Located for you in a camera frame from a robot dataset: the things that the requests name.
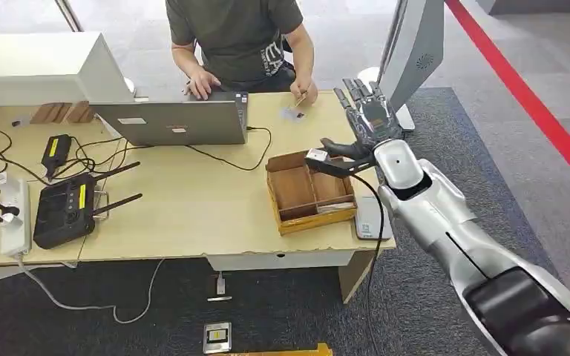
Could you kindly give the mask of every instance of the wooden box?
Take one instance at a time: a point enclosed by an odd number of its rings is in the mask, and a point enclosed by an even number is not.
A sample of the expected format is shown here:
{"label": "wooden box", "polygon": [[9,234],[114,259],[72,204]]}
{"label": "wooden box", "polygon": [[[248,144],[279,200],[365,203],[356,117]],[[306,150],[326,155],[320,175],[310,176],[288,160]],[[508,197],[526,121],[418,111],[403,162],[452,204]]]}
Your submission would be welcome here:
{"label": "wooden box", "polygon": [[276,156],[266,165],[267,185],[281,235],[350,220],[357,212],[350,179],[309,169],[304,161],[306,154]]}

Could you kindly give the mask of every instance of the wooden table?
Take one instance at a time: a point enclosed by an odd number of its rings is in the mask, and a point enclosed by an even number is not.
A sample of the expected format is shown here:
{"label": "wooden table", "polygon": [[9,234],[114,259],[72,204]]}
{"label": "wooden table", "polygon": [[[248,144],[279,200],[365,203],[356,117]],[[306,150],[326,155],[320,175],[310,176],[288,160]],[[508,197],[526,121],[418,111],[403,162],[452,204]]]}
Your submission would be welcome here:
{"label": "wooden table", "polygon": [[[35,111],[35,107],[2,108],[0,110],[0,130],[10,135],[13,141],[12,148],[5,154],[6,158],[24,165],[41,177],[45,175],[45,168],[40,164],[40,159],[42,158],[47,140],[50,136],[69,134],[77,137],[83,145],[87,142],[101,141],[110,138],[101,122],[82,125],[69,125],[64,123],[43,125],[23,124],[15,128],[12,126],[13,121],[19,119],[25,121],[29,119],[30,115]],[[6,145],[7,139],[0,134],[0,149],[6,147]],[[71,156],[73,156],[75,152],[75,147],[76,144],[73,143]],[[116,150],[117,142],[112,142],[104,145],[89,146],[86,148],[86,153],[92,158],[98,159],[98,162],[101,162],[106,157],[111,156]],[[108,167],[109,166],[106,165],[100,167],[100,169],[108,169]],[[70,172],[76,173],[78,169],[80,169],[80,167]],[[32,212],[30,216],[33,225],[35,223],[40,190],[44,186],[40,182],[34,182],[34,178],[31,175],[14,165],[10,165],[7,169],[7,173],[15,174],[17,177],[24,177],[30,181],[30,208]],[[31,252],[24,257],[24,261],[31,264],[77,261],[83,243],[83,239],[78,239],[52,250],[43,250],[36,244],[33,244]],[[11,258],[3,256],[0,253],[0,266],[12,264],[15,263]]]}
{"label": "wooden table", "polygon": [[[352,222],[282,237],[270,206],[263,165],[271,156],[318,147],[320,138],[325,136],[346,143],[352,142],[354,136],[333,92],[322,92],[312,107],[303,108],[306,116],[301,122],[281,117],[281,109],[293,104],[288,93],[249,97],[249,125],[268,128],[273,135],[272,147],[255,171],[240,171],[180,146],[129,151],[126,164],[140,161],[141,165],[107,179],[105,190],[111,201],[135,193],[143,193],[143,198],[113,210],[110,219],[98,224],[95,233],[85,239],[50,251],[34,248],[25,261],[206,257],[218,271],[340,266],[346,303],[366,276],[376,243],[358,240]],[[25,158],[29,164],[39,161],[46,137],[56,133],[52,125],[43,126],[25,128],[29,134],[25,138],[18,136],[16,141],[33,142],[12,159]],[[73,129],[82,130],[76,133],[80,136],[90,135],[86,142],[106,137],[99,125],[91,127]],[[202,149],[252,167],[267,142],[267,132],[251,131],[245,145]],[[376,181],[373,170],[362,176],[371,183]],[[359,182],[353,180],[353,186],[357,194],[370,195]],[[37,190],[32,193],[34,199],[37,195]],[[381,247],[395,248],[396,244],[389,240]],[[7,262],[6,257],[0,256],[0,263]]]}

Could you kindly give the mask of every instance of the white cable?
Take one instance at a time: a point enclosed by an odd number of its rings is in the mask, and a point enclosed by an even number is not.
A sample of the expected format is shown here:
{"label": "white cable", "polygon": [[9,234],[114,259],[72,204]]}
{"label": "white cable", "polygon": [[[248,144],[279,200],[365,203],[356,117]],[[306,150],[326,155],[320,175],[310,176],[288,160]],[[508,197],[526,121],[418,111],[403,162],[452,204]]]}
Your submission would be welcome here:
{"label": "white cable", "polygon": [[139,320],[141,317],[143,317],[149,310],[149,306],[151,304],[151,289],[154,286],[154,279],[156,279],[156,274],[158,273],[158,269],[160,268],[160,265],[163,264],[163,261],[165,260],[164,258],[162,260],[160,260],[158,262],[158,264],[156,265],[156,269],[154,270],[154,273],[151,276],[151,280],[149,282],[149,289],[148,289],[148,303],[147,306],[145,307],[145,309],[143,310],[143,312],[141,314],[139,314],[138,316],[136,316],[134,319],[130,319],[130,320],[120,320],[119,317],[117,317],[117,306],[67,306],[66,304],[62,304],[60,303],[54,296],[53,294],[51,294],[51,292],[49,291],[49,289],[47,288],[47,286],[45,286],[45,284],[38,278],[36,277],[36,275],[34,275],[33,273],[31,273],[29,270],[27,270],[27,268],[25,268],[25,265],[23,264],[23,260],[21,259],[21,256],[16,256],[15,257],[16,263],[18,263],[19,268],[21,269],[21,271],[23,273],[25,273],[29,278],[31,278],[32,280],[34,280],[34,282],[38,283],[38,285],[40,286],[40,288],[42,288],[43,291],[45,291],[45,293],[47,294],[47,296],[49,297],[49,299],[51,299],[51,301],[53,302],[53,304],[59,306],[60,308],[63,309],[67,309],[67,310],[90,310],[90,309],[112,309],[112,316],[114,317],[114,320],[116,322],[118,322],[119,324],[129,324],[129,323],[133,323],[137,320]]}

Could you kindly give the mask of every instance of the laptop lid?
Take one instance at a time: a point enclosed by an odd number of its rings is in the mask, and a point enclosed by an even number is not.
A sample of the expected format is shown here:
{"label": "laptop lid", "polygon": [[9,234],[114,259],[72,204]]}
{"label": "laptop lid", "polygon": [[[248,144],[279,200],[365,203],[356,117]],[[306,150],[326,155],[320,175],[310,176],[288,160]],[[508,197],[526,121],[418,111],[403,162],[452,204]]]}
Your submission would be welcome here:
{"label": "laptop lid", "polygon": [[132,145],[246,143],[247,93],[214,93],[208,101],[92,105]]}

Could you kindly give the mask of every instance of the power strip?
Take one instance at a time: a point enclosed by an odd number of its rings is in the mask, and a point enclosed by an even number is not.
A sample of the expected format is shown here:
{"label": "power strip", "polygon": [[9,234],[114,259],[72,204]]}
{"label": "power strip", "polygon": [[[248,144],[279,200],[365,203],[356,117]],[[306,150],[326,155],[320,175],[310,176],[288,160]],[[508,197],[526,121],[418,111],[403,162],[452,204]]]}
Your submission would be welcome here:
{"label": "power strip", "polygon": [[0,173],[1,204],[16,206],[18,216],[5,214],[1,223],[1,254],[15,257],[31,249],[29,185],[24,179]]}

